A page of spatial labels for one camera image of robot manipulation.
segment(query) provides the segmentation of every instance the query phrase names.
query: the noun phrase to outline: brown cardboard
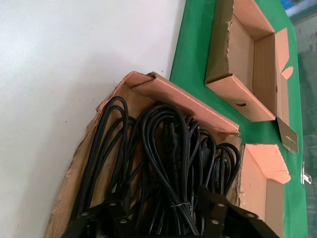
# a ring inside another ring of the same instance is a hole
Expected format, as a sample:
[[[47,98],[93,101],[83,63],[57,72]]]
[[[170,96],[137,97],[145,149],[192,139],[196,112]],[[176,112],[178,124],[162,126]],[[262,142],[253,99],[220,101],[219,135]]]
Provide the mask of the brown cardboard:
[[[280,128],[284,138],[294,134],[287,88],[293,68],[284,70],[288,60],[287,29],[275,34],[254,0],[217,0],[206,85],[250,121],[282,120],[288,126]],[[298,152],[298,145],[288,149]]]
[[[283,237],[284,184],[290,176],[277,145],[246,144],[242,152],[240,207]]]
[[[174,104],[183,112],[192,114],[195,119],[199,120],[204,128],[212,132],[217,143],[230,135],[239,134],[237,124],[156,73],[144,75],[132,72],[128,74],[107,99],[97,107],[95,118],[87,126],[85,137],[74,153],[73,160],[52,209],[45,238],[60,238],[67,228],[97,124],[103,108],[114,96],[121,96],[125,99],[129,108],[129,115],[135,118],[155,101]],[[118,117],[118,114],[111,114],[106,131],[112,124],[111,121]],[[97,180],[92,206],[103,201],[104,192],[109,183],[109,176],[112,174],[114,166],[115,151],[116,148],[113,149],[114,153],[109,155],[107,163],[105,163]],[[136,163],[139,163],[140,159],[141,157],[136,158]]]

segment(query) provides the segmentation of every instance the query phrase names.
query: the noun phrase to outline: cable bundle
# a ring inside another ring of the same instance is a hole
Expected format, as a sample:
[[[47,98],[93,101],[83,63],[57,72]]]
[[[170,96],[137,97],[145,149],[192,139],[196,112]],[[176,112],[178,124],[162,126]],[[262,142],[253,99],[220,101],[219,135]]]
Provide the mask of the cable bundle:
[[[123,107],[114,105],[116,101]],[[121,117],[104,135],[114,110]],[[90,207],[97,178],[116,143],[119,149],[105,199],[136,180],[129,213],[142,235],[202,235],[205,222],[196,210],[199,186],[226,195],[240,166],[236,147],[216,145],[210,132],[175,106],[156,103],[135,119],[126,102],[113,97],[97,126],[73,218]],[[132,171],[138,145],[143,159]]]

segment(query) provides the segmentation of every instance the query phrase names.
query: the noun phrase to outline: black bracket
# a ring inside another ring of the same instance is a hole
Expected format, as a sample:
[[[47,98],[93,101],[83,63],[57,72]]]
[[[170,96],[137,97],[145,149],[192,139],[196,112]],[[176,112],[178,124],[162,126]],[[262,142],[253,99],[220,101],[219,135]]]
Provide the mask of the black bracket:
[[[98,232],[109,238],[278,238],[256,214],[230,204],[223,195],[202,186],[198,210],[206,221],[203,236],[142,236],[128,218],[129,198],[129,188],[108,194],[105,202],[72,221],[62,238],[96,238]]]

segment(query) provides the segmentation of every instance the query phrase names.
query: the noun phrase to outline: torn cardboard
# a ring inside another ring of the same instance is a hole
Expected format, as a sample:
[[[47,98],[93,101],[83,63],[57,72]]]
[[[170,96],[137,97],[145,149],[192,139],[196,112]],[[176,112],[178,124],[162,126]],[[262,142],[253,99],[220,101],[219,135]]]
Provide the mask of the torn cardboard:
[[[206,85],[250,121],[275,120],[283,145],[298,152],[289,127],[287,29],[274,29],[254,0],[217,0]]]
[[[52,209],[45,238],[60,238],[68,226],[95,130],[103,108],[114,96],[124,98],[129,108],[129,115],[135,118],[146,108],[152,106],[155,101],[173,104],[182,110],[182,112],[191,114],[196,120],[200,121],[202,127],[212,132],[217,143],[230,135],[239,134],[239,126],[237,124],[158,74],[151,73],[144,75],[137,72],[128,74],[110,96],[98,106],[95,118],[87,126],[85,137],[74,153],[73,160]],[[105,133],[110,125],[112,125],[111,122],[114,122],[119,117],[119,113],[112,113],[110,115]],[[98,205],[103,201],[104,192],[109,185],[110,176],[115,164],[115,151],[119,145],[115,146],[112,150],[113,153],[111,152],[109,155],[107,163],[104,165],[97,180],[92,206]],[[139,158],[136,157],[135,161],[140,162],[140,159],[142,159],[141,156]]]
[[[283,237],[284,184],[289,172],[277,145],[246,144],[242,152],[240,207]]]

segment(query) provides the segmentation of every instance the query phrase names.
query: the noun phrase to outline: cardboard flap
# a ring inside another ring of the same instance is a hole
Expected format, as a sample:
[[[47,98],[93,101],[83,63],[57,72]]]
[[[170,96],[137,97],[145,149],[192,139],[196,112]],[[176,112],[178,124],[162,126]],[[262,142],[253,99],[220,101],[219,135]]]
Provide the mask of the cardboard flap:
[[[199,120],[202,124],[212,125],[213,130],[240,134],[239,125],[236,123],[227,119],[157,73],[151,73],[150,76],[152,76],[153,79],[145,81],[143,84],[138,84],[138,82],[135,81],[137,86],[133,87],[133,91],[155,101],[174,104],[187,113],[192,114],[195,119]]]
[[[291,77],[291,75],[293,74],[293,67],[290,66],[288,68],[286,68],[283,72],[282,72],[282,76],[287,80]]]
[[[283,145],[298,153],[298,135],[281,118],[277,118],[277,123]]]
[[[235,0],[234,14],[254,40],[274,33],[273,27],[254,0]]]
[[[284,28],[275,34],[275,47],[279,73],[281,73],[289,60],[287,28]]]
[[[207,87],[250,121],[275,120],[275,116],[234,75],[209,83]]]
[[[233,0],[218,0],[215,4],[210,48],[206,70],[206,82],[222,78],[229,73],[228,41],[229,27],[233,17]]]
[[[277,78],[277,91],[277,117],[289,125],[288,85],[283,75]]]
[[[287,183],[291,177],[278,145],[246,144],[248,150],[267,179],[281,184]]]

